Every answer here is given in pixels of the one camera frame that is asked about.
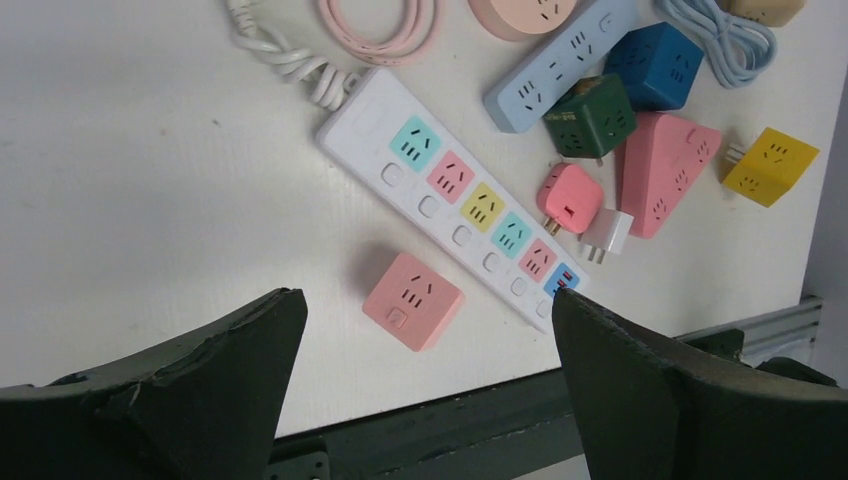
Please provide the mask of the light blue power strip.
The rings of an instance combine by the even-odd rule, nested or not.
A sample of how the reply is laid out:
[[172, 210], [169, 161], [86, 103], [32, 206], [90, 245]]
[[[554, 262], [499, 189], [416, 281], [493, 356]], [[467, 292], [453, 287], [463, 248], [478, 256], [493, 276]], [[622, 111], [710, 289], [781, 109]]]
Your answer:
[[483, 97], [498, 129], [529, 130], [636, 26], [637, 3], [580, 1], [572, 15]]

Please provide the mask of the pink plug adapter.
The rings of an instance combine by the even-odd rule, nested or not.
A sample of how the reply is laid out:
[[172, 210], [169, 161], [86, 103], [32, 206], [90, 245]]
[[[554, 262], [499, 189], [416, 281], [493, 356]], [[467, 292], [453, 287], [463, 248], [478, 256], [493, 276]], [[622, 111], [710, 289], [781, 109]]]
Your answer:
[[580, 165], [560, 163], [553, 167], [537, 194], [544, 213], [545, 230], [552, 236], [561, 229], [584, 233], [604, 202], [602, 186]]

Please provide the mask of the white USB charger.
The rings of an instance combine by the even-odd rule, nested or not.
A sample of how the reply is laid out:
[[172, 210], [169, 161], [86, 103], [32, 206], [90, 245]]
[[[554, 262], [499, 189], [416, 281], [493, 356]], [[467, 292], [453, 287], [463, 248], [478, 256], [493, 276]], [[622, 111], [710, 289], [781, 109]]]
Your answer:
[[602, 208], [579, 238], [587, 253], [587, 259], [590, 262], [602, 264], [608, 254], [620, 254], [633, 221], [634, 217], [630, 214]]

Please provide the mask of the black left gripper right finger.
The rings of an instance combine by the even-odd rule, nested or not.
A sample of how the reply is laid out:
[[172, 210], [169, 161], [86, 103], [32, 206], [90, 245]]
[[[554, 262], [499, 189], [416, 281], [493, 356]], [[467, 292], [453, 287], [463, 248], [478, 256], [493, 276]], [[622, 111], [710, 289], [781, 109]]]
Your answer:
[[552, 324], [595, 479], [843, 479], [847, 392], [794, 360], [750, 367], [568, 288]]

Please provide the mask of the yellow cube socket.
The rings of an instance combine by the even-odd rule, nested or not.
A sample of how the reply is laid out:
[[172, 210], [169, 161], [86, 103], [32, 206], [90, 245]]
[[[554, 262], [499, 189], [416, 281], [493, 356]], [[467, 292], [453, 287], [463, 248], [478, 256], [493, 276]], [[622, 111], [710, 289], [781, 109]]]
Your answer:
[[750, 146], [728, 145], [725, 161], [732, 168], [721, 184], [769, 208], [796, 185], [819, 153], [818, 148], [768, 127]]

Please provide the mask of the blue cube socket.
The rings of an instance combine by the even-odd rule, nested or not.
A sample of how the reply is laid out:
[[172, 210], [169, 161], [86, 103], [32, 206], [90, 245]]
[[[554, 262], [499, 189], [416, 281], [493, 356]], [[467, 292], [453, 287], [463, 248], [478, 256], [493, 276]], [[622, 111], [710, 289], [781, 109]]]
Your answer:
[[682, 109], [704, 59], [703, 50], [667, 22], [628, 32], [609, 52], [603, 73], [615, 74], [636, 111]]

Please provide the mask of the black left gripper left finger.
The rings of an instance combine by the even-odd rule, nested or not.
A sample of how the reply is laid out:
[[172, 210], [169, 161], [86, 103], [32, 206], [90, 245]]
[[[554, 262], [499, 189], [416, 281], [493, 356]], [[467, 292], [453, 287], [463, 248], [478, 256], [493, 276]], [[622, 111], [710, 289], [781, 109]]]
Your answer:
[[1, 391], [5, 479], [258, 479], [308, 316], [276, 289], [48, 385]]

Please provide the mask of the dark green cube adapter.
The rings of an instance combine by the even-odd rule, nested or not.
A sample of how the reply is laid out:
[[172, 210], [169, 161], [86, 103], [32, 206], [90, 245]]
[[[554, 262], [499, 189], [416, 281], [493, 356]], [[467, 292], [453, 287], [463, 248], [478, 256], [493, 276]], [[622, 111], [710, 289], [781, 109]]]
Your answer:
[[557, 152], [599, 159], [637, 129], [635, 112], [617, 74], [579, 80], [542, 117]]

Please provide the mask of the tan cube socket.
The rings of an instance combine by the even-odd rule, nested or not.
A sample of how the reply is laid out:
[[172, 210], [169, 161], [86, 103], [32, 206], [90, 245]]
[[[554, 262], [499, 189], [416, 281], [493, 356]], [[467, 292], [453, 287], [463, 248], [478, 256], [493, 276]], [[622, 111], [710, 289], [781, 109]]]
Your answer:
[[806, 0], [728, 0], [728, 13], [768, 27], [787, 25], [807, 4]]

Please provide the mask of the pink cube socket adapter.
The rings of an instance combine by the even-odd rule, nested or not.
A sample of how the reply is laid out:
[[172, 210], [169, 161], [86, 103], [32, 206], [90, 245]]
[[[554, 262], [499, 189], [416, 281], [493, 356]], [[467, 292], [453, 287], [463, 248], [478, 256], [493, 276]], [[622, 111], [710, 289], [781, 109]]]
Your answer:
[[453, 283], [415, 256], [400, 253], [366, 298], [362, 311], [407, 348], [433, 347], [465, 300]]

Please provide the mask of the pink triangular power strip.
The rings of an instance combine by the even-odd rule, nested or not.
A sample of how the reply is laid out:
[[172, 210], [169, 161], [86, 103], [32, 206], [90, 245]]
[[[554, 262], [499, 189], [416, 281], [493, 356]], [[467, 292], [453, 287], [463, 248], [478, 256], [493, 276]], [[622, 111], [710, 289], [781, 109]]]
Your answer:
[[715, 157], [721, 131], [670, 113], [639, 112], [623, 147], [619, 209], [629, 234], [651, 239]]

